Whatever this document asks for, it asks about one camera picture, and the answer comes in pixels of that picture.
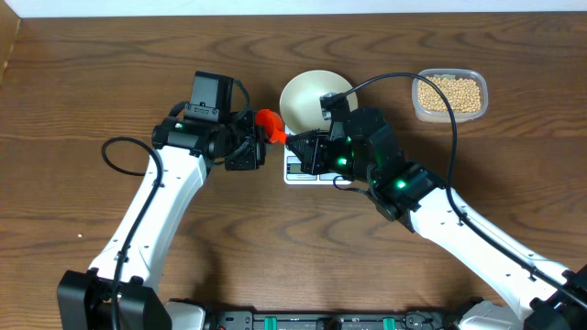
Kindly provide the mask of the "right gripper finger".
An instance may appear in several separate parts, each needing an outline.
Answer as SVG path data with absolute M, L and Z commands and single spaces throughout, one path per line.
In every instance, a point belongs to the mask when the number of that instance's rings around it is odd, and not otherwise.
M 288 137 L 285 145 L 301 161 L 302 172 L 319 172 L 319 140 L 317 137 Z
M 322 138 L 326 138 L 328 136 L 328 132 L 325 130 L 320 129 L 313 129 L 309 131 L 305 131 L 300 134 L 291 135 L 291 141 L 314 141 L 319 140 Z

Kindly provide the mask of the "red plastic measuring scoop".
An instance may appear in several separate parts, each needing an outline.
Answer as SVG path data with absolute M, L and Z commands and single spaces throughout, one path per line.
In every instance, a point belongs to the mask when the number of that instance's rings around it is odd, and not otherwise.
M 288 135 L 282 118 L 270 109 L 261 109 L 255 115 L 255 124 L 265 129 L 266 138 L 271 144 L 286 143 Z

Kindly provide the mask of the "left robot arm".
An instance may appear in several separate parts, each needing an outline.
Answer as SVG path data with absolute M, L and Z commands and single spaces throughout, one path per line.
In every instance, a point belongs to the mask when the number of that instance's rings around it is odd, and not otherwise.
M 231 109 L 234 78 L 199 71 L 191 98 L 153 128 L 142 182 L 116 232 L 85 272 L 68 270 L 57 289 L 65 329 L 206 329 L 216 325 L 187 300 L 161 302 L 162 269 L 187 206 L 210 171 L 258 169 L 264 130 L 248 104 Z

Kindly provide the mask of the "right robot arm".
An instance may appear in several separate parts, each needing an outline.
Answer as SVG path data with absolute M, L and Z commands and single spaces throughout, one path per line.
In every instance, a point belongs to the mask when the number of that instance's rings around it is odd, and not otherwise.
M 285 145 L 305 173 L 334 172 L 367 183 L 364 193 L 381 215 L 447 250 L 510 309 L 505 320 L 493 321 L 489 303 L 480 302 L 457 318 L 459 329 L 585 328 L 586 271 L 525 247 L 474 211 L 447 181 L 406 159 L 378 109 L 351 111 L 329 131 L 290 135 Z

